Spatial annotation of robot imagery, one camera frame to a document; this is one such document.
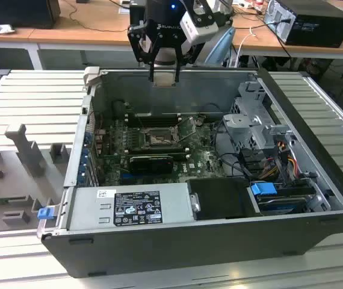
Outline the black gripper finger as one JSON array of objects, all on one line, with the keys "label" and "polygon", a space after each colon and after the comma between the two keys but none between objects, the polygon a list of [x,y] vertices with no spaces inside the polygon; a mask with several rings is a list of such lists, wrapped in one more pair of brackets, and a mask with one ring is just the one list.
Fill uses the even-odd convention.
[{"label": "black gripper finger", "polygon": [[[146,41],[146,44],[150,44],[148,51],[145,51],[140,45],[143,36],[145,39],[148,38]],[[147,20],[142,25],[130,25],[128,39],[137,61],[150,66],[149,81],[153,82],[156,58],[156,23],[153,20]]]},{"label": "black gripper finger", "polygon": [[191,45],[190,49],[186,52],[186,54],[182,53],[181,45],[181,43],[177,43],[174,46],[176,54],[175,82],[179,81],[179,73],[181,67],[186,66],[187,64],[193,64],[196,60],[196,45]]}]

